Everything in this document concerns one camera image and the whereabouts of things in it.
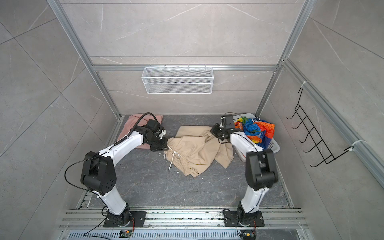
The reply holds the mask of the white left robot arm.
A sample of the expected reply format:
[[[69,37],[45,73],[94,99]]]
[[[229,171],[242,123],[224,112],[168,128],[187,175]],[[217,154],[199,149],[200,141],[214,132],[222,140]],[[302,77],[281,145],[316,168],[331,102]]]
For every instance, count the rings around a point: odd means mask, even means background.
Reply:
[[[142,225],[144,212],[133,214],[116,186],[116,166],[132,150],[146,146],[152,152],[168,150],[167,131],[162,115],[152,113],[129,116],[117,141],[98,152],[88,152],[84,160],[80,190],[91,192],[106,208],[104,227],[135,227]]]

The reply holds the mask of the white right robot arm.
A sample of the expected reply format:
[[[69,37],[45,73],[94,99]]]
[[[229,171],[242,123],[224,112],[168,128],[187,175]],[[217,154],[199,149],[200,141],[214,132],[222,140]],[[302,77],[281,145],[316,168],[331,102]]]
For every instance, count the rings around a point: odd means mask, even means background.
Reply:
[[[211,133],[220,141],[227,140],[246,157],[248,187],[237,211],[224,214],[225,219],[230,221],[226,226],[263,227],[265,223],[260,204],[279,178],[274,152],[257,146],[239,129],[215,124]]]

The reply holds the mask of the pink drawstring shorts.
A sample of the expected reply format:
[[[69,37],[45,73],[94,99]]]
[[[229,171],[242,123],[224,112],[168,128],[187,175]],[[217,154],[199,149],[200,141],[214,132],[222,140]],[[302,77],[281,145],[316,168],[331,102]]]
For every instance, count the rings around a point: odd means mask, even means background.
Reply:
[[[127,135],[130,130],[134,127],[135,123],[138,121],[138,119],[142,116],[143,114],[134,114],[134,115],[130,115],[127,119],[127,121],[125,122],[124,126],[123,126],[123,129],[121,130],[120,132],[120,135],[118,136],[118,139],[117,140],[120,140],[121,138],[123,138],[125,135]],[[158,122],[161,124],[162,121],[163,121],[163,118],[164,116],[163,115],[155,115],[156,119],[158,120]],[[149,120],[154,120],[154,117],[151,116],[151,115],[145,115],[141,120],[140,122],[138,123],[138,126],[142,127],[144,125],[146,125],[148,123]],[[149,150],[150,149],[150,145],[148,144],[143,144],[143,145],[140,145],[138,147],[136,147],[136,149],[146,149],[146,150]]]

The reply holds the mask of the beige shorts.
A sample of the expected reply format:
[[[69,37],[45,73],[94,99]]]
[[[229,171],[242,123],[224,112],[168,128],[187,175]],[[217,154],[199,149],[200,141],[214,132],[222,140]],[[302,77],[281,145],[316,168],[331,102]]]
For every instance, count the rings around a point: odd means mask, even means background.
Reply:
[[[197,177],[206,171],[213,161],[227,168],[234,159],[229,143],[220,143],[209,126],[181,126],[176,136],[168,139],[165,158],[185,176]]]

